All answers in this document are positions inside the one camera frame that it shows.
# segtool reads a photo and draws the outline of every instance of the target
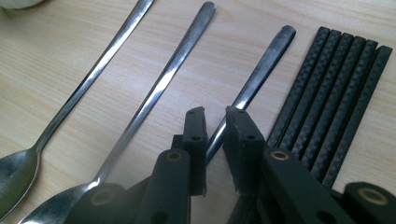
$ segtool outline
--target wood grain surface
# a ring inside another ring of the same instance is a hole
[[[135,0],[48,0],[0,10],[0,158],[29,148],[86,76]],[[45,147],[38,178],[3,221],[17,223],[49,197],[87,183],[117,142],[189,27],[202,0],[157,0]],[[319,28],[396,48],[394,0],[216,0],[213,21],[113,169],[131,187],[150,175],[185,112],[205,108],[212,134],[272,38],[297,35],[248,108],[268,136]],[[396,54],[361,122],[334,188],[367,181],[396,194]],[[207,194],[192,198],[191,223],[226,223],[237,200],[220,151],[207,167]]]

